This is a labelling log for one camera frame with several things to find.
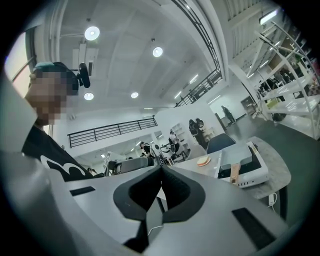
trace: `desk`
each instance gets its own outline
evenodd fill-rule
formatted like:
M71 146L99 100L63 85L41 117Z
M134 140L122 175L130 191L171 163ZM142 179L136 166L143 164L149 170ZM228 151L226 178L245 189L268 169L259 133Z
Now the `desk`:
M283 219L287 217L287 185L291 181L291 174L289 169L278 152L270 146L268 143L263 141L258 137L251 137L247 141L252 141L257 145L257 149L263 158L266 166L269 171L269 180L267 182L246 187L240 188L246 192L248 192L251 196L256 199L265 198L272 193L279 191L279 199L280 199L280 215ZM175 167L179 167L182 169L186 169L189 171L193 171L199 174L207 175L207 176L215 176L217 171L218 158L220 155L220 151L208 154L211 158L210 163L205 166L199 167L197 166L197 161L199 157L180 162L175 164ZM157 195L161 199L166 199L165 194L162 189L160 189L159 194Z

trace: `office chair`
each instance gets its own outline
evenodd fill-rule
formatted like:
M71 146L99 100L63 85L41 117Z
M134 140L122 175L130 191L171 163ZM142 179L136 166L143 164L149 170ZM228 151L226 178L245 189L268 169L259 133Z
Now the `office chair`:
M212 139L210 139L206 148L206 152L207 154L217 152L233 144L236 144L233 138L231 138L229 135L225 133L221 133L218 136L215 136Z

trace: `ceiling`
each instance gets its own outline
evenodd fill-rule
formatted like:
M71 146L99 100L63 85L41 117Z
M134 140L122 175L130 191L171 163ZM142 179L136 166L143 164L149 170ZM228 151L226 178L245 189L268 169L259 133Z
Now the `ceiling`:
M283 41L285 35L278 29L269 28L272 26L271 21L289 29L289 19L284 19L283 12L279 10L278 14L267 21L265 24L259 24L259 18L263 15L279 8L275 3L268 0L224 0L228 15L229 29L232 33L233 49L232 58L242 70L246 73L253 63L260 39L255 34L269 31L268 38L273 42ZM263 44L258 58L252 67L251 74L258 69L267 60L271 60L275 55L270 46Z
M139 149L139 145L136 145L138 142L150 143L151 141L152 137L150 134L148 134L138 138L130 139L122 143L114 144L112 146L108 146L96 151L92 151L87 154L83 154L81 156L76 157L76 160L79 160L79 162L85 161L86 163L91 163L92 165L95 165L104 161L104 159L101 157L101 154L111 151L119 155L125 155L130 153L131 149Z
M159 8L154 1L145 0L68 1L60 32L60 61L74 66L73 49L79 49L81 43L86 44L86 55L95 49L91 87L79 89L75 112L174 106L179 101L174 96L195 75L199 82L209 74L193 39ZM100 29L94 41L70 35L83 34L90 26ZM162 56L153 56L155 47L163 49ZM94 99L84 100L86 92L93 93ZM132 99L132 92L139 97Z

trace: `wooden block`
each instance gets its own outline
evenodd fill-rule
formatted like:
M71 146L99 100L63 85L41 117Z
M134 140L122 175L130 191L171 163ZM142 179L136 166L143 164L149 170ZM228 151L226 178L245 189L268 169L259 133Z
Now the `wooden block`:
M236 186L238 185L240 167L241 167L240 163L235 163L231 165L230 183Z

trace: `gray floor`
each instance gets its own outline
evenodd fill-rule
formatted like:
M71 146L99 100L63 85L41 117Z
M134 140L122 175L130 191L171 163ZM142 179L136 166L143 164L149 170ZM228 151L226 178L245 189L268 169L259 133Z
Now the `gray floor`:
M284 125L250 116L237 120L226 133L236 142L259 137L280 154L291 173L286 222L291 226L306 218L320 187L320 142Z

